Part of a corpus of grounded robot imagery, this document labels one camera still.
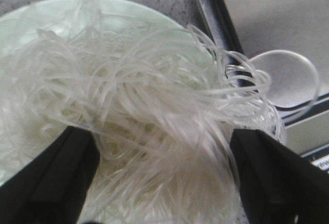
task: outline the noodle pile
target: noodle pile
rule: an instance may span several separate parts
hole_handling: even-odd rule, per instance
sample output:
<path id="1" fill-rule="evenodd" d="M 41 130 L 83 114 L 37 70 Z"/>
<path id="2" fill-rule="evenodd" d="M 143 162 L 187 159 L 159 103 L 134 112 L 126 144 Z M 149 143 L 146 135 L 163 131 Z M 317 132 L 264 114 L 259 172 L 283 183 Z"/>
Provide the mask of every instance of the noodle pile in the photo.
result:
<path id="1" fill-rule="evenodd" d="M 233 223 L 240 205 L 232 130 L 284 140 L 266 99 L 268 74 L 193 26 L 72 2 L 76 9 L 61 14 L 79 23 L 56 20 L 66 33 L 36 26 L 32 40 L 14 47 L 22 32 L 3 47 L 0 182 L 73 125 L 90 130 L 101 153 L 80 222 Z"/>

